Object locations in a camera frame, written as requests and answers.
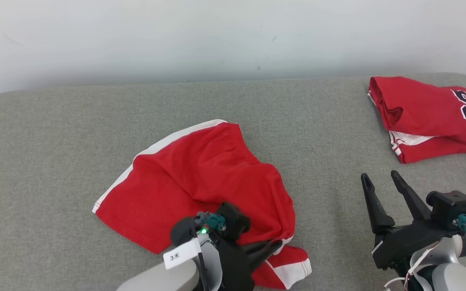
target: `cable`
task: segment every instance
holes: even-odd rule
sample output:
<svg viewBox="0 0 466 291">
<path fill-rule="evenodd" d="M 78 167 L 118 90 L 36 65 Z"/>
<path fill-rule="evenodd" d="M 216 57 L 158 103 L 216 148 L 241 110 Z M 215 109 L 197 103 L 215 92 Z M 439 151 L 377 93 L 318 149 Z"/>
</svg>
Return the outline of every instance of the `cable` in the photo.
<svg viewBox="0 0 466 291">
<path fill-rule="evenodd" d="M 409 282 L 409 279 L 411 277 L 411 274 L 413 274 L 413 272 L 415 271 L 415 269 L 420 266 L 420 264 L 422 263 L 422 261 L 425 259 L 425 257 L 427 257 L 427 254 L 429 254 L 430 251 L 432 251 L 435 247 L 438 246 L 438 244 L 441 242 L 442 240 L 438 240 L 437 243 L 435 243 L 432 247 L 429 247 L 427 250 L 425 250 L 425 252 L 422 254 L 422 256 L 420 256 L 420 258 L 418 258 L 418 260 L 416 260 L 416 262 L 414 263 L 414 265 L 407 271 L 407 274 L 405 275 L 405 282 L 404 282 L 404 289 L 405 291 L 407 291 L 407 283 Z"/>
<path fill-rule="evenodd" d="M 398 280 L 405 280 L 405 278 L 404 277 L 399 277 L 399 278 L 394 278 L 392 280 L 389 280 L 388 283 L 384 284 L 384 289 L 387 289 L 388 285 L 390 285 L 391 283 L 393 283 L 395 281 L 398 281 Z"/>
<path fill-rule="evenodd" d="M 195 231 L 195 227 L 196 227 L 195 220 L 192 219 L 192 235 L 194 236 L 194 239 L 198 239 L 197 232 Z M 200 275 L 201 275 L 202 289 L 204 291 L 210 291 L 208 287 L 206 267 L 204 265 L 204 257 L 202 256 L 202 251 L 199 252 L 199 262 L 200 262 Z"/>
</svg>

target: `red shorts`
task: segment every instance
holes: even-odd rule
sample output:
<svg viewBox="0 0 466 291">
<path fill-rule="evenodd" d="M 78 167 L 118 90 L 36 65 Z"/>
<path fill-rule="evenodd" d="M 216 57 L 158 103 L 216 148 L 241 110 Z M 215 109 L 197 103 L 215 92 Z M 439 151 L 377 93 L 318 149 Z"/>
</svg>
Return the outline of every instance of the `red shorts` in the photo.
<svg viewBox="0 0 466 291">
<path fill-rule="evenodd" d="M 176 222 L 213 212 L 223 201 L 251 218 L 240 245 L 284 243 L 254 271 L 256 285 L 289 289 L 311 273 L 307 253 L 286 245 L 294 235 L 294 209 L 282 177 L 249 151 L 238 124 L 212 120 L 153 144 L 96 201 L 93 212 L 119 234 L 159 253 L 170 246 Z"/>
</svg>

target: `white trim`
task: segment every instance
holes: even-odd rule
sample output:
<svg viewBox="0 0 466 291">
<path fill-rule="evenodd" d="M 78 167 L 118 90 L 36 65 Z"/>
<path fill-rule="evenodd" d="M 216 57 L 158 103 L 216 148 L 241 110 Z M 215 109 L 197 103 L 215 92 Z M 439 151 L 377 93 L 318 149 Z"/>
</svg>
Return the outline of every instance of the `white trim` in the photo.
<svg viewBox="0 0 466 291">
<path fill-rule="evenodd" d="M 381 240 L 381 242 L 380 242 L 378 245 L 376 245 L 376 246 L 374 247 L 373 251 L 371 251 L 371 255 L 372 255 L 372 256 L 373 256 L 373 253 L 374 253 L 383 243 L 384 243 L 384 241 Z"/>
<path fill-rule="evenodd" d="M 268 261 L 265 261 L 265 263 L 269 265 L 276 276 L 278 276 L 287 290 L 290 289 L 294 283 L 304 279 L 312 273 L 312 266 L 310 265 L 310 260 L 308 258 L 298 263 L 283 265 L 276 268 Z"/>
<path fill-rule="evenodd" d="M 416 146 L 422 142 L 426 142 L 431 138 L 436 136 L 421 136 L 421 135 L 410 135 L 405 133 L 400 133 L 398 131 L 390 131 L 396 140 L 397 144 L 405 144 L 407 146 Z"/>
<path fill-rule="evenodd" d="M 272 253 L 272 254 L 273 254 L 273 255 L 279 254 L 279 253 L 282 251 L 283 247 L 284 247 L 287 243 L 289 243 L 290 240 L 292 240 L 292 238 L 294 238 L 294 235 L 291 236 L 291 237 L 288 238 L 288 239 L 282 239 L 282 246 L 279 247 L 279 248 L 278 248 L 276 251 L 274 251 L 274 253 Z"/>
<path fill-rule="evenodd" d="M 373 96 L 371 94 L 371 91 L 368 91 L 368 97 L 370 97 L 370 100 L 373 102 L 373 105 L 377 106 L 377 104 L 375 103 L 375 101 L 373 100 Z"/>
<path fill-rule="evenodd" d="M 208 129 L 210 127 L 216 127 L 218 124 L 226 122 L 221 119 L 215 119 L 215 120 L 210 120 L 207 122 L 199 123 L 197 125 L 194 125 L 192 127 L 189 127 L 187 129 L 181 129 L 180 131 L 177 131 L 173 134 L 170 134 L 169 136 L 163 138 L 162 140 L 156 142 L 155 144 L 152 144 L 148 149 L 141 151 L 139 154 L 137 154 L 134 158 L 136 158 L 139 155 L 152 155 L 157 153 L 158 151 L 162 150 L 164 147 L 168 146 L 170 143 L 178 140 L 179 138 L 182 138 L 183 136 L 187 136 L 195 131 L 199 131 L 200 129 Z M 105 191 L 105 193 L 98 198 L 96 201 L 95 205 L 93 206 L 93 213 L 96 213 L 96 210 L 100 207 L 100 204 L 104 201 L 104 199 L 107 197 L 109 192 L 116 187 L 118 184 L 123 182 L 127 177 L 129 176 L 129 173 L 133 170 L 133 166 L 129 166 L 119 177 L 116 179 L 116 181 Z"/>
<path fill-rule="evenodd" d="M 410 135 L 405 133 L 400 133 L 399 131 L 389 131 L 390 133 L 390 143 L 392 144 L 392 150 L 397 156 L 402 154 L 400 149 L 400 144 L 405 144 L 407 146 L 416 146 L 422 142 L 426 142 L 431 138 L 436 136 L 421 136 L 421 135 Z"/>
</svg>

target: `gray cushioned table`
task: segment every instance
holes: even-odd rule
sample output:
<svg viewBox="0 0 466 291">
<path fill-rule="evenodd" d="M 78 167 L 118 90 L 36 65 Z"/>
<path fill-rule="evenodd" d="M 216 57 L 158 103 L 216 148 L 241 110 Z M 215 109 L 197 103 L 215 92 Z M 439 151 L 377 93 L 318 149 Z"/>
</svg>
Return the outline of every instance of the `gray cushioned table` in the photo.
<svg viewBox="0 0 466 291">
<path fill-rule="evenodd" d="M 466 87 L 461 74 L 413 74 Z M 91 212 L 133 157 L 170 133 L 221 118 L 274 164 L 294 199 L 290 245 L 313 273 L 293 290 L 380 290 L 360 174 L 397 224 L 411 216 L 396 169 L 423 198 L 466 193 L 466 154 L 400 164 L 366 96 L 369 77 L 87 86 L 0 94 L 0 290 L 115 290 L 162 261 Z"/>
</svg>

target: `white wall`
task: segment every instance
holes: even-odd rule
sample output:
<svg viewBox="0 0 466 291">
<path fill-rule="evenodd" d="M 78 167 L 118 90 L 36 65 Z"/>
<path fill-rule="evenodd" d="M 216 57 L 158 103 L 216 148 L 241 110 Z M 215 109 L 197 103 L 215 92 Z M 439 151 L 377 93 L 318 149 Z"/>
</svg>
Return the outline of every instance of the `white wall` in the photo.
<svg viewBox="0 0 466 291">
<path fill-rule="evenodd" d="M 0 0 L 0 92 L 462 72 L 466 0 Z"/>
</svg>

